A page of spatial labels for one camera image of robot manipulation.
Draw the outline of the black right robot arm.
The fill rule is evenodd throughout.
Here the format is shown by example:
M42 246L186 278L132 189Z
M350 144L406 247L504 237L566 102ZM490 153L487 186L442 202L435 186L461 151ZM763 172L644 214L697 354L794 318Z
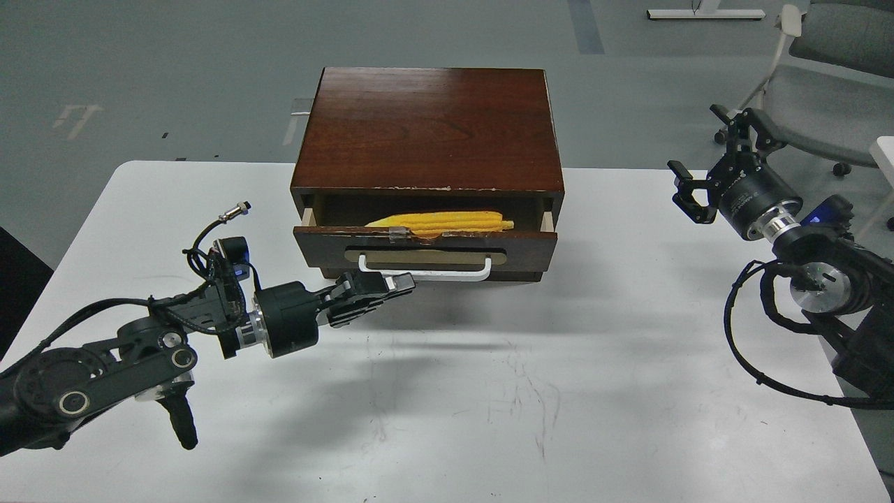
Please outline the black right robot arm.
M731 114L714 104L724 122L726 150L703 180L671 160L673 202L693 222L709 225L721 214L745 241L766 239L774 260L751 261L732 284L724 305L724 333L735 359L759 385L831 407L891 410L893 395L892 262L855 243L853 206L833 195L804 219L803 199L766 161L786 145L766 113ZM770 321L792 333L820 335L835 351L831 369L863 393L861 398L799 391L760 372L735 345L732 313L738 292L760 275L760 299Z

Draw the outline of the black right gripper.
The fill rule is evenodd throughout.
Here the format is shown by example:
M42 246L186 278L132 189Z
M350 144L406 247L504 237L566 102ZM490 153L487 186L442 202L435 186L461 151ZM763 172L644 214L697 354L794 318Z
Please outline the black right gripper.
M713 134L714 143L728 145L731 141L751 140L754 131L758 156L753 152L725 153L705 180L695 180L683 163L668 161L677 188L673 202L699 225L715 222L718 210L743 240L756 241L763 237L756 230L756 223L768 210L780 207L795 216L803 207L803 198L760 159L786 147L786 141L761 109L745 108L733 114L723 105L711 105L710 111L724 123ZM706 191L707 205L696 200L697 190Z

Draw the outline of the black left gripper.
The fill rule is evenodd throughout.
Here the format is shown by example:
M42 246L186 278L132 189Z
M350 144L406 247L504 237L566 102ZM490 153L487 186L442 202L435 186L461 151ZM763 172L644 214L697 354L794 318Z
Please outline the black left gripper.
M348 271L337 278L333 289L330 286L309 291L300 282L261 289L255 293L255 303L266 331L265 349L271 358L278 358L316 346L317 316L323 311L326 296L325 324L341 328L415 288L409 273L387 276L380 272Z

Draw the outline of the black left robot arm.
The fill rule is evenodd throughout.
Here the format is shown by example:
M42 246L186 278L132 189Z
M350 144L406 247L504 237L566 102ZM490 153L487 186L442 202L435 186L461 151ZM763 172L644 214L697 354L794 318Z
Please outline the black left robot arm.
M315 346L319 327L345 326L415 287L409 273L350 271L319 291L300 282L262 289L244 238L220 239L207 251L199 247L210 231L249 209L249 203L238 203L220 214L185 249L189 267L202 279L197 289L170 298L93 302L4 370L2 454L61 449L77 429L131 397L162 405L182 448L194 449L198 436L187 391L198 356L189 334L213 335L226 358L256 344L278 358ZM255 278L253 308L240 286L246 278ZM51 347L80 322L120 305L143 306L147 316L123 325L111 340Z

